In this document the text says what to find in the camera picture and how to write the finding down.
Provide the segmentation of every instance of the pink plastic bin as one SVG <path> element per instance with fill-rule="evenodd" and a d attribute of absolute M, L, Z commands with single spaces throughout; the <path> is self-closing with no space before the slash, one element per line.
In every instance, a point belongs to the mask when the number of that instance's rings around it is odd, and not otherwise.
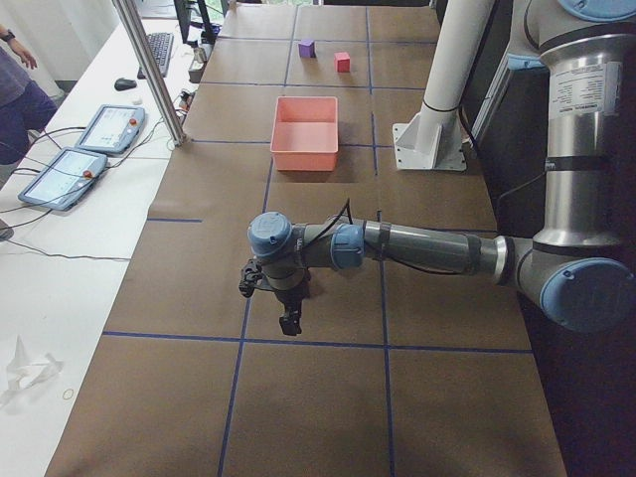
<path fill-rule="evenodd" d="M 333 171 L 338 155 L 338 98 L 279 97 L 270 150 L 279 171 Z"/>

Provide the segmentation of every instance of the keyboard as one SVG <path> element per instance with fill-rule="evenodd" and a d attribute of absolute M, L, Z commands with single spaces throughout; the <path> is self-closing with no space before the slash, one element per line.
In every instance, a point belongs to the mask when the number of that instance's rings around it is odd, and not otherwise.
<path fill-rule="evenodd" d="M 172 53 L 174 35 L 168 32 L 150 33 L 146 35 L 146 38 L 148 39 L 152 56 L 155 57 L 155 62 L 159 67 L 159 72 L 162 77 L 165 77 L 168 75 L 168 65 L 170 64 L 170 54 Z M 139 67 L 137 78 L 139 80 L 146 78 L 141 67 Z"/>

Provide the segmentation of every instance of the white desk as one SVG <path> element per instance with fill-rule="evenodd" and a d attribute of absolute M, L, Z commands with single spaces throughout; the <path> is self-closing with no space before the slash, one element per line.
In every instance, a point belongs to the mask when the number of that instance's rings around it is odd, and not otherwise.
<path fill-rule="evenodd" d="M 165 78 L 172 97 L 182 88 L 194 90 L 187 69 L 190 47 L 181 45 L 170 20 L 145 21 L 147 32 L 173 31 L 175 43 Z M 116 91 L 117 78 L 135 78 L 138 63 L 126 32 L 119 26 L 65 100 L 47 130 L 86 126 L 104 103 L 130 104 L 141 98 L 147 120 L 143 138 L 160 119 L 146 80 L 138 87 Z M 79 134 L 54 135 L 61 146 L 72 146 Z M 53 212 L 40 221 L 14 230 L 12 240 L 66 255 L 88 254 L 129 258 L 146 220 L 171 155 L 165 126 L 154 139 L 135 150 L 120 167 L 108 170 L 79 204 L 69 212 Z M 39 141 L 20 167 L 48 163 L 58 147 Z M 17 195 L 31 180 L 14 175 L 0 191 L 0 211 L 21 206 Z M 45 209 L 22 209 L 0 214 L 10 225 L 40 216 Z M 58 445 L 80 389 L 103 324 L 108 317 L 123 275 L 125 260 L 90 260 L 47 257 L 11 243 L 0 243 L 0 369 L 12 357 L 19 335 L 37 359 L 51 353 L 64 362 L 53 379 L 29 388 L 0 407 L 0 475 L 44 475 Z M 6 382 L 0 383 L 0 393 Z"/>

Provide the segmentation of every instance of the crumpled paper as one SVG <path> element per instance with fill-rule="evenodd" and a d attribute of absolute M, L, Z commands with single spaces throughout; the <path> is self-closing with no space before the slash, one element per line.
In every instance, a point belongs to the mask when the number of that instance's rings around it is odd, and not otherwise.
<path fill-rule="evenodd" d="M 45 354 L 44 359 L 33 361 L 22 338 L 18 336 L 13 360 L 6 368 L 7 388 L 0 395 L 0 407 L 9 403 L 17 394 L 57 376 L 63 366 L 64 363 L 57 361 L 51 353 Z"/>

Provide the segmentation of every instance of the brown table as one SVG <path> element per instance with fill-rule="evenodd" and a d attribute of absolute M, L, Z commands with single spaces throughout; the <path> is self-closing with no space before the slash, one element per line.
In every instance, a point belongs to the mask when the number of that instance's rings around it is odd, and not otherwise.
<path fill-rule="evenodd" d="M 239 295 L 263 211 L 322 223 L 350 198 L 359 218 L 495 232 L 477 164 L 395 165 L 391 127 L 419 110 L 438 33 L 428 8 L 229 13 L 48 476 L 565 474 L 514 291 L 314 270 L 297 338 L 272 294 Z M 333 173 L 272 167 L 280 95 L 339 98 Z"/>

